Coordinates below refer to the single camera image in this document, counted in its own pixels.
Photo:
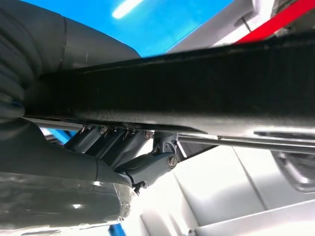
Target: fluorescent light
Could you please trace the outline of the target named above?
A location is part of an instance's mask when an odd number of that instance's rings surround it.
[[[116,19],[122,18],[142,1],[144,0],[125,0],[113,11],[112,16]]]

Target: metal rod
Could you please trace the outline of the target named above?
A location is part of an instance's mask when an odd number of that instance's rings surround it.
[[[255,143],[245,141],[232,141],[232,140],[215,140],[215,139],[202,139],[195,137],[183,137],[179,136],[178,141],[184,143],[195,143],[195,144],[211,144],[211,145],[223,145],[223,146],[235,146],[245,148],[260,148],[268,149],[273,151],[285,151],[285,152],[297,152],[305,154],[315,154],[315,146],[305,145],[286,145],[286,144],[273,144],[273,143]]]
[[[242,21],[246,26],[246,28],[249,31],[252,32],[252,30],[249,28],[249,26],[248,25],[248,23],[244,19],[244,17],[242,17]]]
[[[102,134],[99,131],[100,127],[92,127],[88,130],[85,130],[83,132],[78,132],[72,139],[69,140],[65,144],[65,148],[84,153],[91,147],[97,139],[99,139]]]
[[[102,159],[113,146],[116,144],[119,141],[119,139],[122,137],[122,135],[123,134],[125,134],[125,130],[119,130],[119,131],[117,131],[116,133],[113,134],[111,137],[110,137],[110,139],[104,140],[106,142],[105,143],[102,142],[101,144],[103,144],[103,145],[94,156],[98,159]]]
[[[246,143],[260,143],[260,144],[280,144],[280,145],[289,145],[289,146],[313,146],[315,147],[314,140],[289,140],[289,139],[262,139],[262,138],[243,138],[243,137],[222,137],[222,140],[225,141],[238,141]]]

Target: white panel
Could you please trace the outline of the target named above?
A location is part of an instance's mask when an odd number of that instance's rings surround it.
[[[257,12],[255,12],[252,0],[231,1],[231,3],[226,8],[175,45],[169,52],[175,53],[212,47],[223,37],[238,28],[244,28],[246,30],[245,33],[247,34],[248,30],[246,27],[235,27],[234,24],[241,17],[249,12],[253,12],[253,16],[257,15]]]
[[[120,224],[128,236],[150,236],[140,217],[129,217]]]
[[[109,227],[96,227],[86,230],[76,230],[76,231],[68,231],[60,234],[60,236],[111,236]]]
[[[268,209],[314,199],[315,193],[295,190],[276,165],[269,150],[234,147]]]
[[[253,0],[253,5],[257,15],[247,21],[249,28],[253,31],[270,20],[273,3],[274,0]],[[246,26],[242,24],[239,28],[216,42],[214,44],[214,46],[233,44],[244,36],[246,36],[249,33],[249,31],[246,28]]]
[[[144,208],[142,219],[151,236],[154,232],[166,235],[166,229],[170,235],[176,235],[174,232],[182,235],[199,226],[172,172],[160,177],[148,189],[141,190],[140,197]],[[156,232],[156,228],[159,228],[160,232]]]
[[[313,236],[315,200],[196,229],[198,236]]]
[[[174,169],[199,224],[263,211],[231,147],[216,147]]]

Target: red panel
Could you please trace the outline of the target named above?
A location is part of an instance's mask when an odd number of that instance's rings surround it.
[[[298,17],[312,10],[315,7],[315,0],[298,0],[296,1],[261,26],[237,41],[236,43],[248,43],[259,41],[268,38],[274,32],[287,26]]]

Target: black hose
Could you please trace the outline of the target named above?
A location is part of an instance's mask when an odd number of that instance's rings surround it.
[[[42,60],[31,35],[0,9],[0,122],[24,115],[24,90],[42,73]]]

